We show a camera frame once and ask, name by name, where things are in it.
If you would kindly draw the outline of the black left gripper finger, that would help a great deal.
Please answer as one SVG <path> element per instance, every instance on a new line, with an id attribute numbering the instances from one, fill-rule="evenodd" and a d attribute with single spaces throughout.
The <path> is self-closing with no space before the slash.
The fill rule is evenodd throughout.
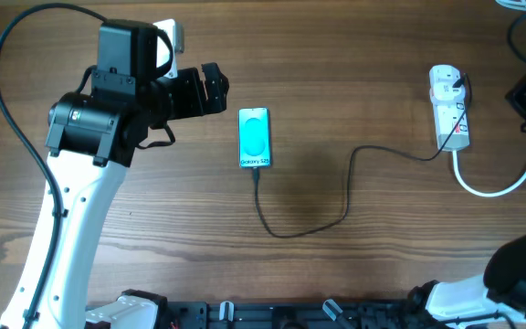
<path id="1" fill-rule="evenodd" d="M 205 74 L 205 89 L 207 94 L 228 94 L 229 81 L 215 62 L 201 65 Z"/>
<path id="2" fill-rule="evenodd" d="M 226 110 L 226 91 L 211 89 L 206 91 L 205 114 L 215 114 Z"/>

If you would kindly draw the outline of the turquoise screen smartphone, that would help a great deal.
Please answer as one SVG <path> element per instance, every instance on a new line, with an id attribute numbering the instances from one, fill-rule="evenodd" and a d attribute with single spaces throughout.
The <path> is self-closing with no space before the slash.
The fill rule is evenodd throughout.
<path id="1" fill-rule="evenodd" d="M 268 108 L 238 111 L 238 157 L 241 168 L 271 166 L 271 138 Z"/>

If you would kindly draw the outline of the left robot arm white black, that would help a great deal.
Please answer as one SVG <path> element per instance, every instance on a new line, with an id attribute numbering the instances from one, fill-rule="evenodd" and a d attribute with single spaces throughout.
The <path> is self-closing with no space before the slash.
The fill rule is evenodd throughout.
<path id="1" fill-rule="evenodd" d="M 46 190 L 2 328 L 84 328 L 89 276 L 110 205 L 151 130 L 226 109 L 215 63 L 178 69 L 183 27 L 107 19 L 98 58 L 50 109 L 41 164 Z"/>

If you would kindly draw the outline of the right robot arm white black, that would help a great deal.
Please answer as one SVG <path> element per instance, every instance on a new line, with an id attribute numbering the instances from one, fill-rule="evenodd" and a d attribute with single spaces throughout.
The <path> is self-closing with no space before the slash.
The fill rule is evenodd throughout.
<path id="1" fill-rule="evenodd" d="M 404 315 L 404 324 L 416 328 L 486 328 L 500 321 L 511 328 L 526 324 L 526 235 L 499 248 L 481 275 L 415 287 Z"/>

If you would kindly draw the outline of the white USB charger adapter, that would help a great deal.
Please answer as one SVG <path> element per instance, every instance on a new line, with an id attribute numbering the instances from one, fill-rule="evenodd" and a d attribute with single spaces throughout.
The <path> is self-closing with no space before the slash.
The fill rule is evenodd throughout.
<path id="1" fill-rule="evenodd" d="M 430 100 L 434 105 L 448 105 L 463 101 L 465 95 L 465 88 L 455 87 L 452 81 L 435 82 L 430 88 Z"/>

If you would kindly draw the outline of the white power strip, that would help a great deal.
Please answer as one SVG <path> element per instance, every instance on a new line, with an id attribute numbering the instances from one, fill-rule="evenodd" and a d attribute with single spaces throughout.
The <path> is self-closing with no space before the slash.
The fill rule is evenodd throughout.
<path id="1" fill-rule="evenodd" d="M 455 87 L 465 88 L 465 78 L 458 69 L 450 65 L 435 65 L 429 70 L 430 88 L 435 82 L 452 81 Z M 437 147 L 443 152 L 454 152 L 469 146 L 469 127 L 466 102 L 434 105 L 434 124 Z"/>

